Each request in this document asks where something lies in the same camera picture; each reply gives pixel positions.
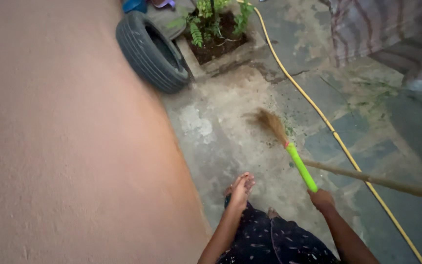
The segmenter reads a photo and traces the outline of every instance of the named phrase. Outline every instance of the pink wall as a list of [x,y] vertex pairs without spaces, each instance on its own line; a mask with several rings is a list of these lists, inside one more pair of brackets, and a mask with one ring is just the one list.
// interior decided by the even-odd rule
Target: pink wall
[[118,2],[0,1],[0,264],[186,264],[207,241]]

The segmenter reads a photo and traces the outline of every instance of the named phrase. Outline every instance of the green broom handle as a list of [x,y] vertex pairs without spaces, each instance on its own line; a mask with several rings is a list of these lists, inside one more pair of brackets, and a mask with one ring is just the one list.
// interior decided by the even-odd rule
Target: green broom handle
[[291,158],[294,160],[294,164],[296,165],[297,169],[299,170],[299,173],[302,176],[302,179],[305,181],[305,184],[307,185],[307,188],[314,193],[318,191],[317,185],[314,182],[314,179],[312,179],[312,176],[307,171],[307,168],[305,167],[304,163],[301,160],[301,157],[299,157],[299,154],[297,154],[297,149],[294,146],[294,143],[286,143],[286,151],[289,153]]

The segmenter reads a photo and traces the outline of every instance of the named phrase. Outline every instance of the yellow hose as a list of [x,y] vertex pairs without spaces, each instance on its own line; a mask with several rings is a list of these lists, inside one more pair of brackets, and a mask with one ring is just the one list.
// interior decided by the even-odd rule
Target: yellow hose
[[[346,156],[348,157],[349,161],[354,166],[354,168],[357,171],[361,171],[360,168],[359,168],[359,166],[357,165],[355,159],[353,159],[353,157],[351,156],[351,153],[349,153],[349,150],[346,148],[346,146],[344,145],[343,141],[339,137],[338,133],[335,131],[335,129],[331,125],[330,121],[328,121],[328,119],[325,117],[325,115],[320,110],[320,108],[318,108],[318,106],[314,103],[314,101],[312,101],[312,99],[304,92],[304,90],[297,84],[297,82],[291,77],[291,75],[284,68],[283,64],[281,63],[281,61],[279,60],[278,56],[276,55],[276,52],[273,49],[273,45],[271,45],[271,41],[270,41],[270,38],[268,37],[268,33],[266,32],[265,23],[263,22],[263,18],[262,18],[262,15],[260,14],[260,11],[258,11],[258,9],[256,9],[256,8],[254,8],[254,10],[255,10],[256,14],[258,15],[258,17],[260,18],[260,22],[261,22],[262,27],[263,27],[263,32],[265,33],[266,42],[270,46],[271,52],[273,53],[273,56],[276,59],[276,62],[278,62],[278,65],[283,70],[284,74],[291,80],[291,82],[297,88],[297,90],[299,90],[299,92],[302,93],[302,95],[305,97],[305,99],[307,99],[307,101],[310,103],[310,105],[313,106],[313,108],[315,109],[315,111],[317,111],[317,113],[323,119],[323,121],[325,122],[325,124],[327,124],[328,128],[333,133],[333,136],[338,141],[339,145],[341,146],[341,148],[345,152]],[[384,200],[382,200],[382,198],[377,193],[376,189],[374,189],[374,187],[372,186],[372,184],[370,182],[365,182],[365,183],[366,183],[367,187],[370,189],[370,191],[372,192],[372,194],[375,196],[375,198],[379,201],[380,205],[382,205],[382,207],[384,208],[385,212],[388,214],[388,216],[390,217],[390,219],[392,220],[392,222],[397,227],[398,231],[400,231],[401,235],[403,236],[403,238],[405,239],[405,241],[408,243],[408,245],[410,246],[411,250],[414,252],[414,254],[416,255],[416,257],[418,258],[419,262],[421,262],[421,264],[422,264],[422,256],[421,256],[421,254],[419,253],[418,249],[416,249],[416,247],[414,246],[413,242],[411,242],[410,238],[405,233],[405,231],[403,230],[403,228],[401,227],[400,223],[397,221],[397,219],[395,218],[395,216],[393,215],[393,213],[390,211],[389,207],[385,204]]]

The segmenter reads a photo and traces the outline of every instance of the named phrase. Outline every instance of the black tire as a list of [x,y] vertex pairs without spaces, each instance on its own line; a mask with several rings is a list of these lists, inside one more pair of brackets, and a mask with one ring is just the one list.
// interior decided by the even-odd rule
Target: black tire
[[149,18],[131,11],[118,23],[116,38],[133,70],[164,93],[177,93],[189,78],[181,55]]

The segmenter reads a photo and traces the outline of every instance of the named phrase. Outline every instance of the cloth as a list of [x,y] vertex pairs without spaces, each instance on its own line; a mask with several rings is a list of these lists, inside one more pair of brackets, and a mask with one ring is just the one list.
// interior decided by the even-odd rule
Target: cloth
[[[225,207],[230,201],[226,197]],[[218,264],[339,263],[333,253],[311,232],[281,217],[269,219],[266,213],[247,202],[231,249]]]
[[337,67],[356,57],[373,59],[405,75],[422,90],[422,0],[322,0],[330,7]]

